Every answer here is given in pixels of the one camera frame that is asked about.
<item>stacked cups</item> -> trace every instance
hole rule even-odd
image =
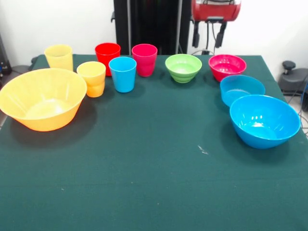
[[[99,97],[105,88],[106,67],[100,62],[86,62],[77,68],[77,73],[83,77],[87,83],[87,95],[89,97]]]

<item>blue bowl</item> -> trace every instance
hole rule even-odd
[[[134,59],[121,56],[109,62],[112,80],[118,92],[126,93],[134,89],[137,63]]]
[[[225,77],[220,83],[222,101],[231,104],[245,95],[264,95],[265,87],[255,78],[243,75]]]
[[[248,95],[230,107],[233,126],[241,139],[253,148],[278,146],[300,129],[297,112],[287,103],[265,95]]]

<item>plastic bowl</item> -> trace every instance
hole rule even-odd
[[[246,62],[243,59],[229,54],[214,55],[208,64],[219,82],[227,76],[240,75],[246,70]]]
[[[188,83],[198,74],[202,62],[193,55],[175,54],[166,59],[165,65],[176,82]]]
[[[265,95],[247,95],[233,102],[230,116],[235,131],[249,146],[278,146],[300,129],[297,112],[287,103]]]
[[[68,124],[87,92],[78,74],[58,68],[20,75],[0,91],[0,109],[28,128],[51,131]]]
[[[231,104],[245,95],[264,95],[264,85],[255,78],[249,76],[228,76],[220,83],[222,101],[227,105]]]

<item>black knob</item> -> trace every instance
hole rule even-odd
[[[283,65],[284,69],[287,70],[287,71],[291,71],[293,68],[296,67],[295,63],[292,62],[292,61],[284,61],[282,63],[282,65]]]

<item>red cup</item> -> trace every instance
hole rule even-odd
[[[116,43],[102,43],[97,45],[95,53],[97,60],[106,66],[106,75],[111,76],[109,62],[120,56],[121,47]]]
[[[137,73],[142,77],[150,76],[155,69],[157,48],[151,44],[139,44],[131,49],[137,62]]]

